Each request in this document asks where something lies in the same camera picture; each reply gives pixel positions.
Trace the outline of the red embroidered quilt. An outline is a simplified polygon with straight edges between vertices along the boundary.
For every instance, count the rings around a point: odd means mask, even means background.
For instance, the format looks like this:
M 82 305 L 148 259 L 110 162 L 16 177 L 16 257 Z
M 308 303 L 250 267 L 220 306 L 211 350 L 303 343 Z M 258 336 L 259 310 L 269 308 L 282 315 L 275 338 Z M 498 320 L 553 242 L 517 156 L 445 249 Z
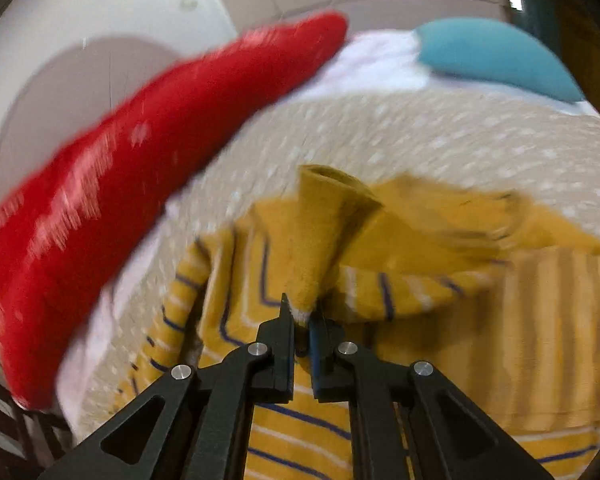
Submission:
M 348 28 L 322 12 L 179 62 L 1 201 L 0 363 L 20 406 L 53 405 L 74 333 L 168 198 L 251 116 L 311 79 Z

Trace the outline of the yellow striped knit sweater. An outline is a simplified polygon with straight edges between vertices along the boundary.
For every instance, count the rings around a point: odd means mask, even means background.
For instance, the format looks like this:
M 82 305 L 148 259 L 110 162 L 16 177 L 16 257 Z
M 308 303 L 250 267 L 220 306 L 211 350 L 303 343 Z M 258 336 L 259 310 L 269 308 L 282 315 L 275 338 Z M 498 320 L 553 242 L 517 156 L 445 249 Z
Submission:
M 324 166 L 186 249 L 114 406 L 176 363 L 189 322 L 210 366 L 282 298 L 300 327 L 323 307 L 379 359 L 431 362 L 558 479 L 600 447 L 600 240 L 516 192 Z

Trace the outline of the beige heart-pattern bedspread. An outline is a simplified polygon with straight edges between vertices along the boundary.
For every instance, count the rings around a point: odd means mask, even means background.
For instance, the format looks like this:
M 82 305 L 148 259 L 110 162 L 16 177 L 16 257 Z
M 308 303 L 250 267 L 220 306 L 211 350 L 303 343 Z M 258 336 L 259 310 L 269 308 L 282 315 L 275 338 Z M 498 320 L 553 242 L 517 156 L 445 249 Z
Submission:
M 289 193 L 302 164 L 366 182 L 404 172 L 464 188 L 516 188 L 600 238 L 600 116 L 500 92 L 429 89 L 295 96 L 247 122 L 172 198 L 155 255 L 88 378 L 76 440 L 106 422 L 185 248 L 260 198 Z

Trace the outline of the teal pillow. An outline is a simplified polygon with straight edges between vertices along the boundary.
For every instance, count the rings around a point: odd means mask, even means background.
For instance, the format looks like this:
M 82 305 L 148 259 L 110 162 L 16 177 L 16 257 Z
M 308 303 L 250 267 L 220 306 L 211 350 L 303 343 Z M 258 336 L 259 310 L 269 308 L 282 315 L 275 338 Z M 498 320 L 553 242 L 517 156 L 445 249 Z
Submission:
M 585 95 L 558 56 L 528 32 L 487 18 L 442 18 L 415 29 L 418 62 L 437 73 L 495 82 L 577 103 Z

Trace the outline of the white round headboard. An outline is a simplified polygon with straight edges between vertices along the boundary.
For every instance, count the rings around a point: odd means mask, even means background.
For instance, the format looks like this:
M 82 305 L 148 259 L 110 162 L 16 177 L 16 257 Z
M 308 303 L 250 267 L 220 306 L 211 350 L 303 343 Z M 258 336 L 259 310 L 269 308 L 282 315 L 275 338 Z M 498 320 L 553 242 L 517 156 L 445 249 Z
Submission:
M 51 58 L 16 93 L 2 120 L 0 201 L 179 58 L 164 44 L 134 36 L 97 38 Z

